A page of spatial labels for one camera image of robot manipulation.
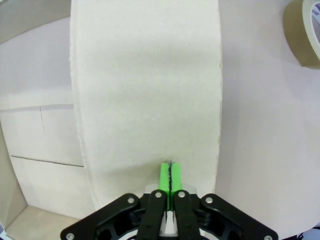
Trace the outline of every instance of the tape roll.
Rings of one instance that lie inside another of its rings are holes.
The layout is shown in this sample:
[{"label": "tape roll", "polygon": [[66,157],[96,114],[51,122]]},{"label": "tape roll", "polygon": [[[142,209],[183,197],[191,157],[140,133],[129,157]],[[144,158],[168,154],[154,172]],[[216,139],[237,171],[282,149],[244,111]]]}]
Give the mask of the tape roll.
[{"label": "tape roll", "polygon": [[301,66],[320,69],[320,0],[294,0],[283,13],[286,41]]}]

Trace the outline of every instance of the white backdrop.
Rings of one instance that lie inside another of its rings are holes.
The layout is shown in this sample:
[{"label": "white backdrop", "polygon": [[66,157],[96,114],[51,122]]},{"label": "white backdrop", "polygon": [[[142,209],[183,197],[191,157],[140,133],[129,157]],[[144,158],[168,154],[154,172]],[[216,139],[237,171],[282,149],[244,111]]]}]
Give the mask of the white backdrop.
[{"label": "white backdrop", "polygon": [[215,192],[281,238],[320,220],[320,71],[282,27],[290,0],[221,0],[222,131]]}]

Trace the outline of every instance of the white surface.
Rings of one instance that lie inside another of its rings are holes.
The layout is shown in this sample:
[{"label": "white surface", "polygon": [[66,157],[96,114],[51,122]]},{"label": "white surface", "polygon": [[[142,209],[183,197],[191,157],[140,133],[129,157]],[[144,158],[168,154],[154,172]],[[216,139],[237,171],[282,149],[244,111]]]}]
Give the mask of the white surface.
[{"label": "white surface", "polygon": [[320,220],[320,71],[301,67],[290,0],[221,0],[223,111],[216,193],[278,232]]},{"label": "white surface", "polygon": [[0,4],[0,43],[42,24],[69,17],[70,6],[71,0],[3,1]]},{"label": "white surface", "polygon": [[0,112],[10,156],[83,166],[72,105]]},{"label": "white surface", "polygon": [[73,103],[69,20],[42,25],[0,45],[0,110]]},{"label": "white surface", "polygon": [[75,0],[71,75],[95,207],[141,195],[160,163],[215,186],[222,100],[217,0]]},{"label": "white surface", "polygon": [[84,167],[16,157],[11,162],[29,205],[78,219],[95,211]]},{"label": "white surface", "polygon": [[59,240],[63,229],[78,219],[28,206],[7,229],[14,240]]}]

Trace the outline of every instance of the tan tape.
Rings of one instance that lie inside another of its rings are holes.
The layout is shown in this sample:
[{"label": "tan tape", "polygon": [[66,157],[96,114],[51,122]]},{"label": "tan tape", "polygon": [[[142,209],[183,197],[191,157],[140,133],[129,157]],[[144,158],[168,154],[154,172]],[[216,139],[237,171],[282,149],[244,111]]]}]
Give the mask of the tan tape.
[{"label": "tan tape", "polygon": [[283,29],[286,41],[301,66],[320,69],[320,59],[307,35],[303,19],[304,0],[294,0],[283,13]]}]

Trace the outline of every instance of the white paper towel roll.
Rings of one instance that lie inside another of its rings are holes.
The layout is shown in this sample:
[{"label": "white paper towel roll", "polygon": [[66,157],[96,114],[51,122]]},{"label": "white paper towel roll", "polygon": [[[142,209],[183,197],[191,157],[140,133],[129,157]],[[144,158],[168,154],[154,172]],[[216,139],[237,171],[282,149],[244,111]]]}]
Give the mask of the white paper towel roll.
[{"label": "white paper towel roll", "polygon": [[218,0],[74,0],[71,78],[95,206],[181,164],[215,187],[221,129]]}]

